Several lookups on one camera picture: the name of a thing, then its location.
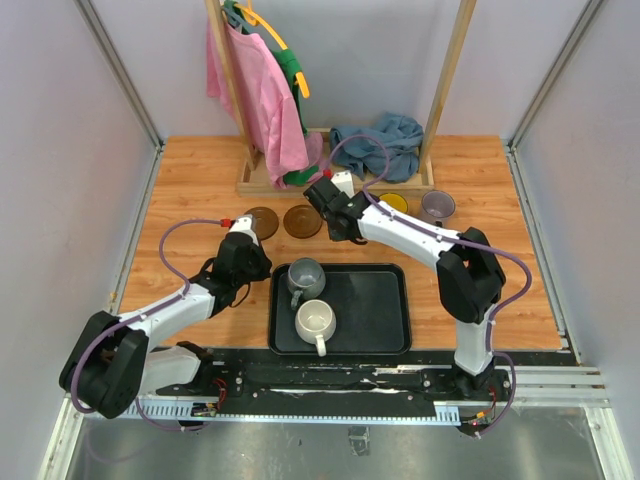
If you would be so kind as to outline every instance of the yellow hanger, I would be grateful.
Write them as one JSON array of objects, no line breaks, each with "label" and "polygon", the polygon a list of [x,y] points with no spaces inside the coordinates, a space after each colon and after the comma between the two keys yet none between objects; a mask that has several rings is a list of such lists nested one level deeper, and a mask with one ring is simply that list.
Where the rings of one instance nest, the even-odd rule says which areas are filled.
[{"label": "yellow hanger", "polygon": [[[262,25],[264,29],[267,32],[269,32],[269,35],[273,37],[273,39],[276,41],[276,43],[280,46],[282,50],[289,49],[289,47],[287,47],[287,44],[284,43],[282,38],[280,38],[280,35],[278,35],[276,31],[273,28],[271,28],[271,25],[265,22],[264,19],[260,15],[255,13],[253,10],[250,10],[251,1],[249,1],[249,8],[245,7],[244,5],[240,5],[239,3],[234,4],[234,7],[238,7],[240,10],[242,10],[242,13],[251,17],[251,19],[256,22],[255,25],[257,24]],[[302,96],[304,98],[309,98],[311,96],[311,92],[309,91],[309,85],[307,85],[307,79],[304,78],[304,73],[302,72],[296,73],[296,82],[300,87],[300,93],[302,94]]]},{"label": "yellow hanger", "polygon": [[[253,12],[253,1],[252,0],[247,0],[247,7],[249,8],[249,10],[251,10]],[[258,21],[253,17],[245,18],[245,20],[252,27],[255,27],[256,25],[258,25]]]}]

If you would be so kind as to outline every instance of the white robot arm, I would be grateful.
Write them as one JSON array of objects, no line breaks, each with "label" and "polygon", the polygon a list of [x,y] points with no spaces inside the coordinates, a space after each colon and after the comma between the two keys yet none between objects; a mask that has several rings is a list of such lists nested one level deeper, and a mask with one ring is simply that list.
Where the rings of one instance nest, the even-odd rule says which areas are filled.
[{"label": "white robot arm", "polygon": [[140,310],[94,314],[83,330],[60,375],[60,386],[71,391],[76,367],[92,343],[111,329],[89,352],[78,373],[77,396],[107,418],[124,412],[136,395],[172,384],[188,384],[203,367],[201,349],[188,342],[153,352],[180,330],[210,318],[231,305],[238,291],[270,276],[266,257],[253,230],[253,217],[238,217],[221,242],[218,255],[205,262],[176,291]]},{"label": "white robot arm", "polygon": [[463,234],[429,225],[379,202],[385,214],[363,192],[353,194],[348,172],[336,174],[331,180],[318,180],[304,195],[326,220],[332,240],[380,242],[436,272],[440,300],[456,319],[455,364],[461,370],[461,381],[469,388],[479,388],[493,370],[493,353],[487,341],[489,316],[500,300],[506,278],[495,255],[465,249],[446,238],[489,245],[485,235],[473,228]]}]

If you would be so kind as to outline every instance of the white wall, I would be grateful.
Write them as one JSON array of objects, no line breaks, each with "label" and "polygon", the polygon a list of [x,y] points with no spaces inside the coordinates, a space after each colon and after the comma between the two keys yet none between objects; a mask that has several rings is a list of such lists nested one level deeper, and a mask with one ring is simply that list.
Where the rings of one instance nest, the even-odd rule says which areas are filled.
[{"label": "white wall", "polygon": [[[509,137],[586,0],[481,0],[442,134]],[[164,136],[235,134],[205,96],[203,0],[94,0]],[[255,0],[298,56],[308,125],[370,123],[384,110],[426,123],[458,2]]]},{"label": "white wall", "polygon": [[520,148],[583,359],[601,368],[640,475],[640,3],[611,0]]},{"label": "white wall", "polygon": [[0,477],[32,479],[107,304],[150,142],[71,0],[0,2]]}]

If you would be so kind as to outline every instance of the blue towel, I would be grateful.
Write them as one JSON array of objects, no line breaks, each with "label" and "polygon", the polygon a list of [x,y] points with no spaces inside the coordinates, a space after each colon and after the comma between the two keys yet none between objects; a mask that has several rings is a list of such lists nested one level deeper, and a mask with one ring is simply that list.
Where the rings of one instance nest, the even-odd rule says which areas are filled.
[{"label": "blue towel", "polygon": [[[375,137],[386,147],[391,157],[386,177],[388,182],[406,182],[418,171],[416,149],[422,144],[424,131],[413,118],[385,113],[372,128],[350,125],[333,127],[329,132],[331,150],[341,140],[358,133]],[[374,175],[380,175],[384,170],[385,158],[380,148],[371,140],[355,138],[340,149],[333,162],[346,167],[364,180],[364,167]]]}]

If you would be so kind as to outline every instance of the pink shirt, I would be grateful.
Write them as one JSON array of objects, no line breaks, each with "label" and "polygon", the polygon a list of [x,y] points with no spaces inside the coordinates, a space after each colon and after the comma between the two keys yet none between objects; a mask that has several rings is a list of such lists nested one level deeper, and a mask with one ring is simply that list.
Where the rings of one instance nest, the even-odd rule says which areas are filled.
[{"label": "pink shirt", "polygon": [[[229,25],[226,27],[249,135],[253,144],[264,152],[272,185],[285,188],[284,174],[304,170],[319,160],[322,137],[319,133],[309,134],[305,143],[293,94],[260,35],[244,35]],[[208,27],[207,32],[207,95],[220,98],[224,109],[233,116],[215,38],[211,28]],[[313,152],[311,162],[307,146],[309,153]]]}]

